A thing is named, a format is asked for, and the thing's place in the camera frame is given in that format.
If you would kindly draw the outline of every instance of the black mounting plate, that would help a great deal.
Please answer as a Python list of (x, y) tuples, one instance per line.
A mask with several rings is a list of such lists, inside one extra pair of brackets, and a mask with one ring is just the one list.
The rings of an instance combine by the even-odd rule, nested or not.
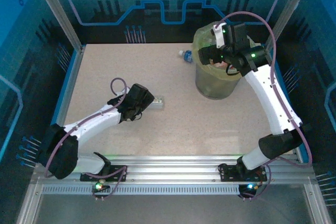
[[(117, 171), (117, 170), (119, 170), (123, 167), (125, 167), (125, 165), (111, 165), (110, 170), (107, 174), (114, 173), (115, 171)], [(118, 182), (118, 180), (120, 178), (120, 174), (121, 174), (121, 172), (119, 172), (119, 173), (117, 173), (114, 176), (111, 176), (109, 178), (105, 178), (105, 181), (106, 182)], [(82, 181), (82, 182), (96, 182), (96, 181), (99, 181), (99, 180), (100, 180), (100, 178), (92, 178), (92, 177), (90, 177), (89, 175), (86, 175), (86, 174), (81, 174), (80, 175), (80, 181)], [(126, 181), (126, 174), (124, 174), (122, 176), (122, 179), (121, 179), (120, 182), (125, 182), (125, 181)]]
[(264, 167), (256, 168), (253, 172), (241, 178), (236, 165), (221, 164), (218, 166), (221, 175), (221, 182), (260, 182), (267, 181)]

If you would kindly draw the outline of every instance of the plastic bottle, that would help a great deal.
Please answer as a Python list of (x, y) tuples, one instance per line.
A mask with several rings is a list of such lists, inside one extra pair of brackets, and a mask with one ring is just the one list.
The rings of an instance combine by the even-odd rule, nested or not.
[(190, 62), (190, 63), (193, 62), (193, 57), (191, 55), (190, 50), (187, 50), (187, 51), (181, 50), (178, 54), (182, 56), (185, 61)]

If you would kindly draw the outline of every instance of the green led light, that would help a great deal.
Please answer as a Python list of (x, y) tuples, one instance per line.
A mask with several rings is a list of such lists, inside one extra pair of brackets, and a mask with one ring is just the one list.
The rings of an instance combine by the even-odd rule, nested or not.
[(101, 188), (103, 188), (103, 185), (101, 183), (97, 183), (96, 190), (100, 190)]

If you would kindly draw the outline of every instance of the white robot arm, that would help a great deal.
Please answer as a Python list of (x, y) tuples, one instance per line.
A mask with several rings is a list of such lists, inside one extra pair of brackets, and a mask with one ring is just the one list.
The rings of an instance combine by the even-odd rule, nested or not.
[(126, 93), (117, 94), (119, 96), (108, 101), (100, 110), (78, 122), (62, 127), (51, 125), (37, 152), (37, 161), (58, 179), (67, 177), (73, 171), (106, 175), (102, 171), (109, 172), (110, 163), (104, 156), (78, 151), (87, 140), (105, 129), (126, 120), (135, 120), (154, 100), (148, 89), (139, 84), (127, 88)]
[(270, 78), (271, 59), (266, 49), (262, 46), (250, 48), (244, 23), (228, 25), (222, 22), (218, 26), (213, 26), (212, 34), (216, 38), (216, 44), (198, 51), (201, 63), (207, 65), (224, 61), (239, 70), (256, 92), (266, 112), (272, 133), (261, 138), (253, 151), (237, 160), (237, 173), (239, 173), (241, 180), (244, 180), (246, 174), (255, 172), (262, 164), (302, 143), (301, 137), (292, 122), (289, 121), (288, 115), (274, 92), (274, 85), (289, 110), (291, 120), (299, 126), (302, 125), (302, 121), (291, 108), (280, 85), (278, 85), (276, 76), (274, 76), (275, 83), (272, 84)]

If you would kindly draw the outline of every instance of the speckled tabletop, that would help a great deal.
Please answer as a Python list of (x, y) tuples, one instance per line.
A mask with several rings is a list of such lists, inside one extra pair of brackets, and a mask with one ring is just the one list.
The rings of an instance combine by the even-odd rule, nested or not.
[[(66, 124), (102, 108), (114, 97), (110, 81), (122, 77), (164, 96), (164, 109), (147, 109), (141, 120), (123, 122), (96, 135), (81, 152), (119, 155), (244, 154), (270, 134), (260, 102), (245, 79), (220, 101), (195, 86), (195, 64), (179, 56), (191, 44), (87, 45)], [(115, 84), (121, 91), (122, 84)]]

